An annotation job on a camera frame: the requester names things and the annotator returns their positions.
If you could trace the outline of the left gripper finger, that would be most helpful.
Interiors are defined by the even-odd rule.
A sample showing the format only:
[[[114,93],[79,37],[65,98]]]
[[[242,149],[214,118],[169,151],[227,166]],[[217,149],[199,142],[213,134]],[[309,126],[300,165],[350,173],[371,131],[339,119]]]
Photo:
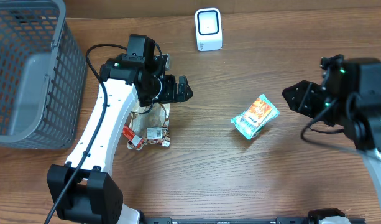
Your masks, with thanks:
[[[179,81],[178,81],[178,89],[179,90],[188,90],[189,89],[189,84],[186,76],[179,76]]]
[[[191,89],[178,90],[177,102],[188,101],[193,96],[193,91]]]

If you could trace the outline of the beige Pantree snack pouch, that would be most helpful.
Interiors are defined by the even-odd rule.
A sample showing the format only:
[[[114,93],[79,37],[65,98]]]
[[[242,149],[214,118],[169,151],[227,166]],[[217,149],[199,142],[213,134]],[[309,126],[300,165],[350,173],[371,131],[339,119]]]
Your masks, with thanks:
[[[149,108],[149,106],[139,106],[139,102],[132,108],[131,121],[125,128],[129,128],[141,140],[137,146],[134,146],[131,140],[128,140],[128,149],[139,151],[144,146],[154,144],[162,147],[170,146],[170,104],[156,103],[148,113],[143,114]]]

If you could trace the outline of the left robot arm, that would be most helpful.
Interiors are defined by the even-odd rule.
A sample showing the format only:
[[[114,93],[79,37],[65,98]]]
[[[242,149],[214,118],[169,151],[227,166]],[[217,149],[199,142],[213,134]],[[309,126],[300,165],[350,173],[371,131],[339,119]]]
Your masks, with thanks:
[[[99,81],[99,93],[78,144],[64,165],[51,165],[47,184],[53,215],[76,223],[145,222],[144,214],[123,202],[112,179],[115,151],[126,119],[135,105],[188,101],[193,92],[185,76],[167,75],[168,55],[146,35],[132,34],[123,53],[110,58],[97,71],[86,51],[86,62]]]

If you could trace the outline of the grey plastic mesh basket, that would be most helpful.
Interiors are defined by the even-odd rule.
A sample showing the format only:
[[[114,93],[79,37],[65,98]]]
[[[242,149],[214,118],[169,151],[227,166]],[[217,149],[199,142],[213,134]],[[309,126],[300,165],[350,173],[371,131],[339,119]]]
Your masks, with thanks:
[[[71,146],[87,75],[63,1],[0,1],[0,146]]]

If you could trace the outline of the teal orange tissue pack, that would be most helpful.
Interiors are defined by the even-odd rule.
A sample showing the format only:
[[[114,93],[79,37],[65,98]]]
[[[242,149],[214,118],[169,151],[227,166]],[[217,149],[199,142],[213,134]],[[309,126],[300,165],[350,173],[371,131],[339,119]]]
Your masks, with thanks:
[[[248,140],[256,137],[263,127],[280,114],[275,105],[261,94],[242,114],[231,123]]]

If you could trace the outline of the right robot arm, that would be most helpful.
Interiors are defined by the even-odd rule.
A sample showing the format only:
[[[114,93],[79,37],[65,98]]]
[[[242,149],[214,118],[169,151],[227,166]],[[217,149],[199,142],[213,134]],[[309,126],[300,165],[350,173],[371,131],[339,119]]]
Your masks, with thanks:
[[[306,80],[282,91],[289,108],[311,118],[303,127],[303,141],[361,156],[369,171],[381,209],[381,61],[377,58],[350,58],[343,55],[323,57],[320,62],[323,81]],[[317,122],[340,125],[340,133],[355,148],[335,146],[305,137]]]

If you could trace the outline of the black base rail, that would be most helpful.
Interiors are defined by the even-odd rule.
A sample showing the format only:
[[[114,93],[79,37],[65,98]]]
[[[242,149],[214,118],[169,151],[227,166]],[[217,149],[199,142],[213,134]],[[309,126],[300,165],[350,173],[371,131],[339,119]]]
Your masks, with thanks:
[[[310,224],[307,217],[277,217],[271,219],[172,219],[145,217],[142,224]]]

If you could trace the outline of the white barcode scanner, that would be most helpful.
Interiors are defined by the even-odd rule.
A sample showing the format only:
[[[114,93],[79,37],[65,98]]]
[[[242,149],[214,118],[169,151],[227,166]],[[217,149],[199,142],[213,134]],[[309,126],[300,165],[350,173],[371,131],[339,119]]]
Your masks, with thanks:
[[[221,12],[210,7],[195,12],[196,45],[200,52],[220,50],[223,47]]]

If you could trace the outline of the red stick sachet pack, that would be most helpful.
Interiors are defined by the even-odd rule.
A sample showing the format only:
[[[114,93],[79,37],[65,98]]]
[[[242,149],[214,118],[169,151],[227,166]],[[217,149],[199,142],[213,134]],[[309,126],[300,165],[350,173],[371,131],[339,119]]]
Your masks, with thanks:
[[[122,130],[122,134],[127,138],[128,142],[127,142],[127,146],[129,149],[136,149],[136,150],[140,150],[143,143],[144,143],[144,140],[136,135],[135,132],[133,132],[133,130],[131,128],[129,128],[128,126],[124,126],[123,130]]]

